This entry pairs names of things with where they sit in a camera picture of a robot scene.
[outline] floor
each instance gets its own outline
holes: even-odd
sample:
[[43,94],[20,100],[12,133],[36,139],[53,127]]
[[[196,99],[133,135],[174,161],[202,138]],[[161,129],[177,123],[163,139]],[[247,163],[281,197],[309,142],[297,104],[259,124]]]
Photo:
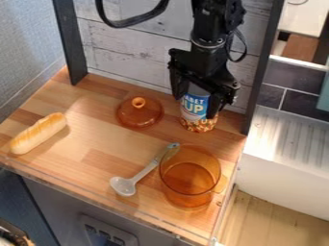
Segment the floor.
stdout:
[[221,242],[225,246],[328,246],[329,222],[238,191]]

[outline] wood panel wall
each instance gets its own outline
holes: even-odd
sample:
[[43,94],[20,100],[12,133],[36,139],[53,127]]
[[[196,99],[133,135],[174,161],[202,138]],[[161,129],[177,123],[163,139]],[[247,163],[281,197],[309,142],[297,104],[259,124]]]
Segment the wood panel wall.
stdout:
[[[240,27],[248,55],[229,62],[241,82],[240,97],[227,110],[245,113],[265,37],[273,0],[242,0],[247,15]],[[104,0],[110,19],[125,18],[152,9],[158,0]],[[190,49],[190,0],[171,0],[165,13],[129,29],[112,29],[99,18],[94,0],[74,0],[89,72],[170,93],[167,63],[170,48]],[[233,52],[242,51],[234,41]]]

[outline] bread roll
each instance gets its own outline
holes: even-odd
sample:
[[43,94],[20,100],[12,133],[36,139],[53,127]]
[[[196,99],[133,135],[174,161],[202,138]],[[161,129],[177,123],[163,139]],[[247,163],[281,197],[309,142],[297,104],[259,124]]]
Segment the bread roll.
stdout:
[[11,151],[16,155],[28,153],[42,142],[55,135],[66,125],[61,112],[54,112],[38,120],[32,127],[21,132],[11,141]]

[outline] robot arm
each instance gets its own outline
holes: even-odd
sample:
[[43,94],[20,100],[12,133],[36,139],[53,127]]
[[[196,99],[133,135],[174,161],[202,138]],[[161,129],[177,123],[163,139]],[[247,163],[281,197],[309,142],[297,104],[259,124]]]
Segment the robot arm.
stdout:
[[[169,0],[161,0],[150,12],[124,20],[112,21],[104,12],[103,0],[95,0],[103,21],[114,28],[139,24],[165,11]],[[172,94],[182,98],[194,83],[211,94],[207,118],[213,118],[226,104],[233,104],[240,83],[227,69],[228,60],[241,61],[246,53],[243,35],[237,29],[243,23],[246,11],[241,0],[191,0],[194,25],[191,31],[190,51],[170,49],[168,64]],[[233,37],[244,44],[243,54],[236,60],[230,56]]]

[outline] lid knob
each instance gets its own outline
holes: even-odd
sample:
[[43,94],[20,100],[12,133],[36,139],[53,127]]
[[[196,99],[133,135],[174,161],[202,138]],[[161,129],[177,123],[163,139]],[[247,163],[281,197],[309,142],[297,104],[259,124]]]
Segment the lid knob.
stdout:
[[142,97],[135,97],[133,100],[132,100],[132,105],[136,108],[136,109],[141,109],[142,107],[145,106],[145,99],[142,98]]

